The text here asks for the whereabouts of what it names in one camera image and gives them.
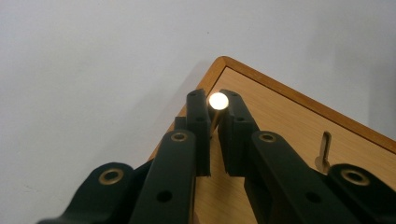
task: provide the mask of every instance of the wooden surface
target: wooden surface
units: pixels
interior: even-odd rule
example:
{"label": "wooden surface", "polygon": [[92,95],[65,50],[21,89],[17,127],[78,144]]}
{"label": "wooden surface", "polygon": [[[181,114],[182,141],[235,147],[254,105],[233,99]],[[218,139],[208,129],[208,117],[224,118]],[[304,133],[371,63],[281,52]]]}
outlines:
{"label": "wooden surface", "polygon": [[[331,165],[358,165],[396,189],[396,143],[386,136],[231,58],[216,59],[201,88],[207,95],[220,89],[238,92],[260,129],[281,134],[310,167],[315,168],[322,135],[329,132]],[[256,223],[244,179],[224,172],[217,132],[211,141],[212,176],[196,182],[194,210],[200,223]]]}

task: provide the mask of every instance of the black mechanical arm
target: black mechanical arm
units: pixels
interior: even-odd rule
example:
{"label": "black mechanical arm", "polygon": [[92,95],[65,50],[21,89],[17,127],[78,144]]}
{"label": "black mechanical arm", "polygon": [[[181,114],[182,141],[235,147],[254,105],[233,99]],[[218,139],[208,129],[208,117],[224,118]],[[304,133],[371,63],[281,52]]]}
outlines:
{"label": "black mechanical arm", "polygon": [[154,160],[95,169],[62,215],[38,223],[192,223],[195,177],[210,175],[217,125],[225,170],[245,178],[258,223],[396,223],[396,192],[377,177],[350,164],[311,169],[282,136],[260,131],[238,93],[220,92],[229,101],[221,111],[203,90],[190,92]]}

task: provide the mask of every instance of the screw hole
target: screw hole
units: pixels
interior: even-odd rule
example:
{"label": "screw hole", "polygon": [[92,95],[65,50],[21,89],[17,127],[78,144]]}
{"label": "screw hole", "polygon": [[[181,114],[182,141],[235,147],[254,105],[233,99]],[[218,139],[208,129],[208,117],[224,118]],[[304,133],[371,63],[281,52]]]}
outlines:
{"label": "screw hole", "polygon": [[167,203],[172,200],[172,192],[169,190],[161,191],[157,194],[157,201],[160,203]]}
{"label": "screw hole", "polygon": [[311,203],[321,203],[321,198],[314,192],[307,192],[305,198]]}
{"label": "screw hole", "polygon": [[370,184],[370,179],[359,171],[345,169],[341,171],[341,176],[355,185],[368,186]]}
{"label": "screw hole", "polygon": [[260,139],[267,143],[273,143],[276,141],[276,138],[270,133],[263,133],[260,135]]}
{"label": "screw hole", "polygon": [[111,168],[99,176],[99,182],[102,185],[113,185],[122,180],[123,171],[121,169]]}
{"label": "screw hole", "polygon": [[172,134],[171,139],[175,142],[183,142],[186,141],[187,135],[185,133],[174,133]]}

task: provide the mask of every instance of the wooden edge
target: wooden edge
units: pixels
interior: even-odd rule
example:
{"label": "wooden edge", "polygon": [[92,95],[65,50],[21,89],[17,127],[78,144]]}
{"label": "wooden edge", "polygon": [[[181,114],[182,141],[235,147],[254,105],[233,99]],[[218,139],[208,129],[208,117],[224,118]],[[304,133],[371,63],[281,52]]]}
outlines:
{"label": "wooden edge", "polygon": [[238,72],[245,77],[248,77],[266,88],[277,92],[278,94],[283,95],[284,97],[292,100],[296,104],[299,104],[316,114],[322,116],[325,119],[328,119],[341,127],[357,134],[358,136],[367,139],[368,141],[383,147],[391,153],[396,154],[396,142],[392,139],[386,137],[385,135],[378,133],[357,121],[348,118],[345,115],[338,113],[337,111],[323,105],[297,91],[294,89],[268,77],[267,75],[256,71],[247,65],[240,63],[230,57],[223,56],[221,57],[225,62],[225,66],[233,69],[235,72]]}
{"label": "wooden edge", "polygon": [[[209,69],[207,70],[206,74],[202,78],[201,82],[198,84],[196,87],[196,90],[199,89],[204,89],[206,97],[208,94],[212,91],[213,87],[216,85],[216,82],[218,82],[222,72],[224,69],[227,67],[225,57],[218,57],[212,65],[210,65]],[[178,113],[178,116],[185,116],[186,115],[186,106],[183,106]],[[174,129],[174,122],[172,122],[171,126],[167,130],[172,131]],[[154,149],[154,151],[151,153],[149,156],[149,160],[153,159],[155,155],[157,154],[158,147],[160,143],[157,145],[157,147]]]}
{"label": "wooden edge", "polygon": [[[266,88],[277,92],[280,95],[292,100],[294,103],[301,105],[312,112],[328,119],[341,127],[357,134],[358,136],[367,139],[368,141],[386,149],[387,151],[396,154],[396,142],[392,139],[386,137],[385,135],[378,133],[357,121],[348,118],[345,115],[338,113],[337,111],[323,105],[301,93],[295,91],[294,89],[268,77],[267,75],[254,70],[253,68],[238,62],[228,56],[218,57],[207,70],[205,76],[198,84],[196,89],[204,89],[207,95],[212,91],[216,82],[219,80],[222,72],[225,68],[233,69],[235,72],[250,78],[251,80],[260,83]],[[184,116],[186,114],[186,108],[183,106],[181,111],[178,113],[179,116]],[[168,131],[173,130],[174,124],[169,127]],[[153,159],[157,153],[158,146],[150,155],[149,159]]]}

